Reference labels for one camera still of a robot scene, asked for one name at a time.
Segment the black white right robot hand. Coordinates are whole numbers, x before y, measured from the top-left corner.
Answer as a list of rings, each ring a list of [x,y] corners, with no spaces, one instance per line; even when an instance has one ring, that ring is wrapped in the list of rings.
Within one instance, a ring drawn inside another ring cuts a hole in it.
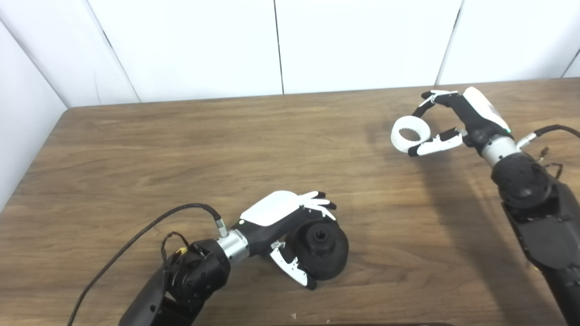
[[[421,97],[423,102],[418,105],[412,116],[421,118],[431,107],[443,105],[452,109],[464,124],[464,128],[451,128],[411,146],[407,151],[410,157],[447,151],[461,144],[472,147],[481,154],[484,146],[495,137],[513,138],[505,120],[476,87],[470,86],[462,93],[443,90],[425,91]]]

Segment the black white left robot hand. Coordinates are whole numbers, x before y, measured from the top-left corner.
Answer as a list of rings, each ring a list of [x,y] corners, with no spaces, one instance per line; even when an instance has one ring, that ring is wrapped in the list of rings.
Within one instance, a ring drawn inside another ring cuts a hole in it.
[[[299,195],[275,191],[241,213],[231,230],[244,237],[248,257],[269,256],[290,278],[313,291],[318,283],[299,256],[299,233],[307,225],[338,227],[332,209],[336,205],[326,198],[325,192]]]

